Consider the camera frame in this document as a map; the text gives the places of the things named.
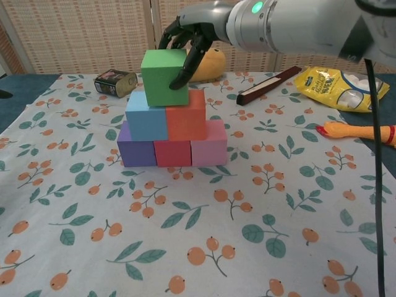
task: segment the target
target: green block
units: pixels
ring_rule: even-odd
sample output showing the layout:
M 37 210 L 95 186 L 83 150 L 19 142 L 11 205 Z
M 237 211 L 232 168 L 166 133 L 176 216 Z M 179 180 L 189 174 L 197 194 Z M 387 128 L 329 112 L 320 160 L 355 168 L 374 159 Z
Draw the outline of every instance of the green block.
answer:
M 188 105 L 188 86 L 171 90 L 169 84 L 183 68 L 185 49 L 151 49 L 145 52 L 141 69 L 149 106 Z

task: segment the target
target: orange rubber chicken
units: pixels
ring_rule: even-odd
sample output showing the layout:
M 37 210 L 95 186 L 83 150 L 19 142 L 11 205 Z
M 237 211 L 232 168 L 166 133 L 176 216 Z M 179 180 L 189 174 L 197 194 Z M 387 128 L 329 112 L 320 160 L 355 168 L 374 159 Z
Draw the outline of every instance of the orange rubber chicken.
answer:
M 381 141 L 396 148 L 396 126 L 381 127 Z M 316 126 L 316 131 L 330 138 L 359 137 L 374 140 L 372 126 L 351 126 L 340 122 L 325 122 L 324 126 Z

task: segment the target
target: green light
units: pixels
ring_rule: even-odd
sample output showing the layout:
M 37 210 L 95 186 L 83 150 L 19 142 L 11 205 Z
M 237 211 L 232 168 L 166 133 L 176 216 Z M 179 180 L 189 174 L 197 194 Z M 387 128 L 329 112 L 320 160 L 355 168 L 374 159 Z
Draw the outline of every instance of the green light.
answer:
M 252 13 L 256 14 L 260 11 L 264 3 L 262 1 L 257 2 L 255 5 L 252 7 Z

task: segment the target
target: tin can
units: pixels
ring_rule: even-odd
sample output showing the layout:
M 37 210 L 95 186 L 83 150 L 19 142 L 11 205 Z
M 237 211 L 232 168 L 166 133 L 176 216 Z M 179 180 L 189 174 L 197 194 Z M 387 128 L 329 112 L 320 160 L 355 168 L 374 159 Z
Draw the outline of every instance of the tin can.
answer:
M 99 93 L 122 98 L 130 94 L 136 88 L 137 76 L 134 72 L 109 69 L 99 75 L 94 83 Z

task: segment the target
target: pink block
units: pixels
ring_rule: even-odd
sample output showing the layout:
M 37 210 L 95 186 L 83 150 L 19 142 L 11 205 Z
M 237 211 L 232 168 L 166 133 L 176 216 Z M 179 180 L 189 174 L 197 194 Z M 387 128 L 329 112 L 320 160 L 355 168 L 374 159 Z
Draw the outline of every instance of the pink block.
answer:
M 191 166 L 190 141 L 155 141 L 158 167 Z
M 227 134 L 221 119 L 206 121 L 207 138 L 191 141 L 193 166 L 216 166 L 227 163 Z

